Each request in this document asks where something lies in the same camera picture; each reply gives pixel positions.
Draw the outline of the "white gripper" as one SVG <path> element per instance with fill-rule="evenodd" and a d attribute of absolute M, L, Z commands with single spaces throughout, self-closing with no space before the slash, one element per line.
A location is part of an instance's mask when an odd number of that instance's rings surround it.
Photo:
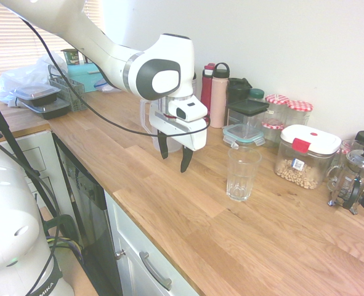
<path fill-rule="evenodd" d="M 163 159 L 168 158 L 169 155 L 167 135 L 183 145 L 180 172 L 184 173 L 191 162 L 193 151 L 200 150 L 206 145 L 207 129 L 205 119 L 200 118 L 191 122 L 185 122 L 179 118 L 170 120 L 163 112 L 160 112 L 159 102 L 159 100 L 151 102 L 149 122 L 154 128 L 160 130 L 157 139 Z"/>

